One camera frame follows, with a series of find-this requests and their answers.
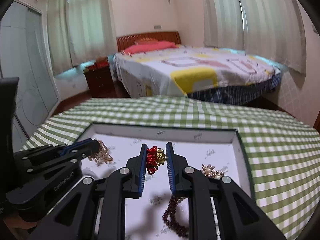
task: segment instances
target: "plaid bed skirt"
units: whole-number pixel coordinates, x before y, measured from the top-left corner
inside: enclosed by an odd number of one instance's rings
[[[258,84],[212,88],[190,93],[188,94],[188,98],[205,102],[243,106],[262,96],[264,93],[275,89],[281,83],[281,78],[282,74],[280,73]]]

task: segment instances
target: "green checkered tablecloth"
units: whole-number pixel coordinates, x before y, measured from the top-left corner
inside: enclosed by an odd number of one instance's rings
[[[166,96],[93,98],[48,119],[24,148],[72,144],[92,122],[238,129],[257,204],[287,239],[299,235],[319,202],[320,136],[286,113]]]

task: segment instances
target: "yellow patch on bedspread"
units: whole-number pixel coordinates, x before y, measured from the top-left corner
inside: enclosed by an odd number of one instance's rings
[[[212,87],[218,85],[217,73],[213,68],[195,67],[183,70],[176,70],[170,73],[172,80],[184,94],[194,92],[197,82],[206,82]]]

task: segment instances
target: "wooden floor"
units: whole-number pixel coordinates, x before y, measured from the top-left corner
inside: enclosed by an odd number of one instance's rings
[[[125,90],[121,82],[115,82],[115,91],[101,93],[100,98],[130,98],[128,92]],[[86,91],[77,94],[71,98],[67,98],[58,105],[53,115],[59,114],[63,111],[69,110],[74,106],[81,104],[82,102],[92,98],[90,91]]]

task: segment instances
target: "gold charm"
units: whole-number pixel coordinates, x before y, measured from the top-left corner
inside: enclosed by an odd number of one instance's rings
[[[205,166],[204,164],[202,164],[202,173],[211,179],[221,179],[224,175],[224,173],[221,171],[215,171],[214,170],[214,166],[211,166],[211,164]]]
[[[156,156],[157,156],[157,160],[156,160],[157,165],[158,166],[160,166],[161,164],[164,165],[164,162],[167,159],[167,156],[165,156],[164,154],[164,150],[161,150],[161,148],[158,148],[156,152]]]
[[[93,155],[88,156],[89,161],[95,161],[97,165],[112,162],[113,158],[109,154],[109,148],[107,148],[101,140],[97,140],[100,144],[99,151]]]

